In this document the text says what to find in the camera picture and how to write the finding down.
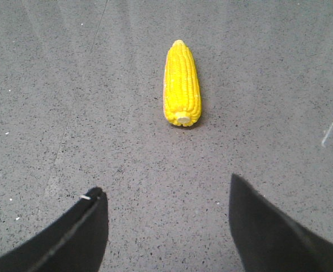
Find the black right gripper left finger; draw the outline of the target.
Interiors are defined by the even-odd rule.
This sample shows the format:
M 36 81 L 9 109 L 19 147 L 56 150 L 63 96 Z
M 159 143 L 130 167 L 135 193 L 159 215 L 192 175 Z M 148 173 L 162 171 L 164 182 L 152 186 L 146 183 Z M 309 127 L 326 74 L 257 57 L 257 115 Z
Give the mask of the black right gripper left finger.
M 108 199 L 95 187 L 53 224 L 0 257 L 0 271 L 98 271 L 108 241 Z

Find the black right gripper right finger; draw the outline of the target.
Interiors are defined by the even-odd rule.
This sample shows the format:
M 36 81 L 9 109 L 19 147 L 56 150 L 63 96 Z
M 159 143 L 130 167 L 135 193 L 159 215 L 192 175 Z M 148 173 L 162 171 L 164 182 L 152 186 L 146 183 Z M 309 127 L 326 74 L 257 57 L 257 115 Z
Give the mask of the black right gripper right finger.
M 230 183 L 229 225 L 245 271 L 333 271 L 333 244 L 236 174 Z

